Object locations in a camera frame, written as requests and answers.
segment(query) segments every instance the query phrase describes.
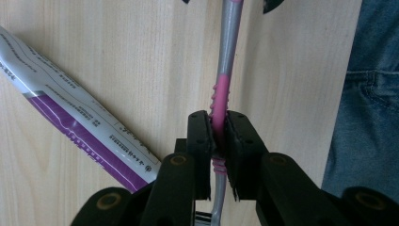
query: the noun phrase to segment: jeans pocket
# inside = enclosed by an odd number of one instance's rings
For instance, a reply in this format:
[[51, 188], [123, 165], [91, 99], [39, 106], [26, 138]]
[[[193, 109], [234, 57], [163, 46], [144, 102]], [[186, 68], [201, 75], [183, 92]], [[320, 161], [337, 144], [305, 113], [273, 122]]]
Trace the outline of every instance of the jeans pocket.
[[399, 73], [367, 72], [367, 97], [375, 104], [399, 113]]

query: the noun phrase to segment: purple stripe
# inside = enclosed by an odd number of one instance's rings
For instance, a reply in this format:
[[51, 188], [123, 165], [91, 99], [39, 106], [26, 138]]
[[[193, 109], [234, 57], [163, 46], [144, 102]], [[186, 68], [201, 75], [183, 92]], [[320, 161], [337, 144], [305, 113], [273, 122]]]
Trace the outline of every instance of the purple stripe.
[[131, 192], [135, 192], [147, 184], [49, 96], [31, 97], [28, 98], [28, 101], [59, 131]]

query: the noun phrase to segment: denim fabric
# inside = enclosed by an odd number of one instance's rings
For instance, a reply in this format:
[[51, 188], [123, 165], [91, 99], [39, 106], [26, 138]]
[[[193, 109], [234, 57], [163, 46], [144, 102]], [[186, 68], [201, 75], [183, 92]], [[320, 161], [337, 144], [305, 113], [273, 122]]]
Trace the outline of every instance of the denim fabric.
[[399, 203], [399, 1], [363, 0], [322, 189]]

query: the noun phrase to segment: light wood surface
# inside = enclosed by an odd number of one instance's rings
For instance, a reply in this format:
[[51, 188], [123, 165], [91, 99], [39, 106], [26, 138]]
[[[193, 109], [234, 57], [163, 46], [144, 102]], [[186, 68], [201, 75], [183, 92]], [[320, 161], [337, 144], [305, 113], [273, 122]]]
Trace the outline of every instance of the light wood surface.
[[[361, 0], [244, 4], [230, 109], [270, 152], [321, 185]], [[208, 109], [221, 1], [0, 0], [0, 25], [74, 78], [159, 158]], [[68, 225], [96, 191], [119, 184], [0, 76], [0, 225]], [[210, 203], [198, 209], [210, 211]], [[228, 189], [223, 225], [259, 225]]]

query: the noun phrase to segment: wood grain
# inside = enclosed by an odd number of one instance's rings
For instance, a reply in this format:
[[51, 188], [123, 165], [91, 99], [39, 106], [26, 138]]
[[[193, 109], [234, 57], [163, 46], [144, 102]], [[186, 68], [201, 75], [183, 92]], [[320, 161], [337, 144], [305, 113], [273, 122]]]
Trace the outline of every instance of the wood grain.
[[[321, 185], [361, 0], [244, 4], [230, 109], [271, 152]], [[0, 0], [0, 25], [86, 88], [159, 158], [208, 109], [221, 1]], [[0, 225], [68, 225], [93, 193], [119, 184], [0, 77]], [[198, 209], [210, 211], [210, 203]], [[223, 225], [259, 225], [228, 190]]]

